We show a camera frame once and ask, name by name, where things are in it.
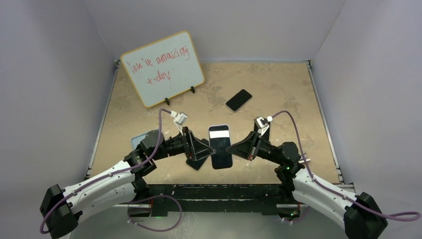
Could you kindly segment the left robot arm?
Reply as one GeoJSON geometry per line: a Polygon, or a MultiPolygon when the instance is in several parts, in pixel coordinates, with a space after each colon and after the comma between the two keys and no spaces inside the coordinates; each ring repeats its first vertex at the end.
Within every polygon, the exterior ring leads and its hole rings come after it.
{"type": "Polygon", "coordinates": [[[48,188],[40,206],[40,232],[60,239],[104,209],[131,201],[144,203],[148,190],[142,180],[156,169],[158,159],[183,154],[188,161],[197,162],[215,153],[186,126],[168,139],[158,129],[149,131],[133,151],[108,170],[72,186],[48,188]]]}

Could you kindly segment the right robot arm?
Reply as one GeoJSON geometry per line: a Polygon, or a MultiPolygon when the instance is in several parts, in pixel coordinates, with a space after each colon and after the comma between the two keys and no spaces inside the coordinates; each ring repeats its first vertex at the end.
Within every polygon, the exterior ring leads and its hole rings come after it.
{"type": "Polygon", "coordinates": [[[381,211],[369,194],[356,195],[316,175],[310,176],[299,162],[294,142],[274,146],[252,131],[225,151],[249,161],[260,157],[278,164],[275,173],[281,181],[280,198],[287,203],[296,200],[307,204],[337,223],[350,239],[377,239],[388,225],[385,218],[359,207],[361,204],[376,213],[381,211]]]}

